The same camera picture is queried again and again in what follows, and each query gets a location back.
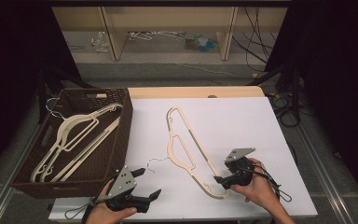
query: clothes hanger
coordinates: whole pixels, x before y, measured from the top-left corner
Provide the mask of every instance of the clothes hanger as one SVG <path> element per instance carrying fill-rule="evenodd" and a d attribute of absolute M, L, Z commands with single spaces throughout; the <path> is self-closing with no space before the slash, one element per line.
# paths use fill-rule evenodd
<path fill-rule="evenodd" d="M 118 126 L 120 117 L 113 121 L 103 132 L 101 132 L 92 142 L 90 142 L 77 156 L 71 160 L 51 182 L 65 181 L 71 174 L 91 155 L 91 153 L 101 144 L 101 142 Z"/>
<path fill-rule="evenodd" d="M 202 181 L 196 176 L 196 174 L 194 173 L 194 169 L 196 168 L 196 164 L 193 160 L 193 158 L 191 157 L 191 154 L 189 153 L 185 142 L 183 141 L 182 137 L 179 134 L 174 134 L 173 130 L 172 130 L 172 112 L 173 111 L 178 111 L 180 117 L 182 118 L 182 121 L 185 123 L 185 126 L 187 127 L 188 131 L 190 132 L 190 135 L 192 136 L 194 142 L 196 143 L 197 147 L 199 148 L 203 158 L 207 161 L 209 167 L 211 168 L 211 170 L 213 171 L 214 175 L 219 176 L 219 172 L 217 171 L 216 167 L 214 166 L 212 160 L 208 157 L 208 154 L 206 153 L 206 151 L 203 149 L 202 145 L 200 144 L 200 141 L 197 139 L 196 135 L 194 134 L 194 132 L 191 130 L 190 124 L 188 123 L 185 114 L 183 113 L 182 109 L 178 106 L 172 107 L 168 112 L 167 112 L 167 123 L 168 123 L 168 130 L 170 133 L 170 140 L 168 142 L 168 146 L 167 146 L 167 152 L 168 152 L 168 158 L 177 166 L 185 169 L 190 175 L 191 177 L 193 177 L 193 179 L 197 182 L 197 184 L 199 184 L 199 186 L 203 189 L 203 191 L 208 194 L 209 196 L 215 198 L 215 199 L 225 199 L 228 198 L 231 194 L 231 191 L 229 189 L 226 189 L 226 192 L 223 194 L 217 194 L 217 193 L 213 193 L 212 192 L 212 188 L 210 186 L 207 186 L 205 184 L 202 183 Z M 181 161 L 179 161 L 175 154 L 173 153 L 173 139 L 177 137 L 179 139 L 179 142 L 181 143 L 183 149 L 185 150 L 187 156 L 189 157 L 190 161 L 191 161 L 191 166 L 185 165 L 184 163 L 182 163 Z"/>
<path fill-rule="evenodd" d="M 34 169 L 32 175 L 31 175 L 31 182 L 36 182 L 36 177 L 40 175 L 39 181 L 44 182 L 45 177 L 47 175 L 50 175 L 52 172 L 52 164 L 57 160 L 58 156 L 62 151 L 71 151 L 77 144 L 83 140 L 99 123 L 97 118 L 101 116 L 102 114 L 109 112 L 109 111 L 115 111 L 118 107 L 122 107 L 119 103 L 113 103 L 111 105 L 107 105 L 99 110 L 96 110 L 90 114 L 87 115 L 73 115 L 72 117 L 66 119 L 64 118 L 59 112 L 50 113 L 55 116 L 59 114 L 61 118 L 63 119 L 63 123 L 60 125 L 58 131 L 57 131 L 57 139 L 54 145 L 50 148 L 48 153 L 45 155 L 45 157 L 42 159 L 41 162 L 36 166 Z M 79 123 L 90 121 L 91 123 L 82 130 L 79 134 L 77 134 L 72 140 L 70 140 L 68 143 L 68 134 L 71 132 L 71 130 Z"/>

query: hanger hook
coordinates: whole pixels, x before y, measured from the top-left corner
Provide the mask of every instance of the hanger hook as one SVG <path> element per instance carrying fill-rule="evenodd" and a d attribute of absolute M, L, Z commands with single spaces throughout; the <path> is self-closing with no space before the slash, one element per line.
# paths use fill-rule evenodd
<path fill-rule="evenodd" d="M 53 110 L 51 110 L 50 108 L 48 108 L 48 102 L 50 102 L 51 100 L 56 100 L 56 101 L 58 101 L 58 100 L 60 100 L 60 98 L 50 98 L 50 99 L 48 99 L 47 101 L 46 101 L 46 110 L 48 111 L 48 112 L 50 112 L 50 114 L 52 115 L 52 116 L 54 116 L 54 117 L 56 117 L 56 118 L 61 118 L 61 119 L 65 119 L 65 117 L 62 115 L 62 113 L 60 113 L 60 112 L 58 112 L 58 111 L 53 111 Z"/>

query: finger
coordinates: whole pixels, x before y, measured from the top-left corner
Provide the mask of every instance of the finger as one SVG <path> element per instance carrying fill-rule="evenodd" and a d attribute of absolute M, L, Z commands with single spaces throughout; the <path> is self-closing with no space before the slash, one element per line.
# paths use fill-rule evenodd
<path fill-rule="evenodd" d="M 263 170 L 260 168 L 262 167 L 261 161 L 258 161 L 255 158 L 249 158 L 249 161 L 251 161 L 255 165 L 255 171 L 262 172 Z"/>
<path fill-rule="evenodd" d="M 123 209 L 123 210 L 117 212 L 117 218 L 121 220 L 123 218 L 130 217 L 135 213 L 136 213 L 136 208 L 134 208 L 134 207 L 126 208 L 126 209 Z"/>
<path fill-rule="evenodd" d="M 246 187 L 244 187 L 244 186 L 231 185 L 230 188 L 231 188 L 232 190 L 234 190 L 235 192 L 237 192 L 237 193 L 240 193 L 240 194 L 243 194 L 243 195 L 246 194 Z"/>
<path fill-rule="evenodd" d="M 261 161 L 258 161 L 258 160 L 255 159 L 255 158 L 249 158 L 249 161 L 251 161 L 253 164 L 261 163 Z"/>
<path fill-rule="evenodd" d="M 109 180 L 109 182 L 107 182 L 107 184 L 103 187 L 103 190 L 101 191 L 100 195 L 106 195 L 107 191 L 109 190 L 109 187 L 111 186 L 113 182 L 113 179 Z"/>

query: human hand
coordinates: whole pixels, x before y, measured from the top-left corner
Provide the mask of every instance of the human hand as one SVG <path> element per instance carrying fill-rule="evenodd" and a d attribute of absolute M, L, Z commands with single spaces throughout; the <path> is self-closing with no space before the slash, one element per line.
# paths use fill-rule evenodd
<path fill-rule="evenodd" d="M 260 161 L 255 158 L 250 158 L 249 161 L 255 165 L 256 172 L 263 174 Z M 265 209 L 270 204 L 279 202 L 269 181 L 261 175 L 253 175 L 251 183 L 247 186 L 231 185 L 231 189 L 243 194 L 247 203 L 252 201 Z"/>
<path fill-rule="evenodd" d="M 106 195 L 109 186 L 112 184 L 113 180 L 109 181 L 103 190 L 101 195 Z M 89 213 L 86 224 L 114 224 L 120 221 L 125 217 L 130 217 L 136 213 L 136 208 L 126 208 L 121 211 L 112 211 L 107 206 L 106 203 L 98 203 Z"/>
<path fill-rule="evenodd" d="M 255 171 L 263 174 L 261 162 L 255 158 L 249 159 L 255 165 Z M 245 201 L 254 202 L 255 204 L 266 209 L 277 221 L 277 223 L 295 223 L 287 214 L 283 205 L 277 198 L 269 181 L 261 175 L 253 175 L 252 181 L 247 186 L 231 185 L 231 189 L 237 193 L 243 194 Z"/>

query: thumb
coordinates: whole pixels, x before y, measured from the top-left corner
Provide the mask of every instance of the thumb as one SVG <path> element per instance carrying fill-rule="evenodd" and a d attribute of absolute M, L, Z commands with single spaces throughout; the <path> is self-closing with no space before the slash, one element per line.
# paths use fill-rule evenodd
<path fill-rule="evenodd" d="M 123 210 L 117 212 L 117 217 L 118 217 L 118 219 L 121 220 L 123 218 L 130 217 L 135 213 L 136 213 L 136 208 L 134 208 L 134 207 L 126 208 L 126 209 L 123 209 Z"/>

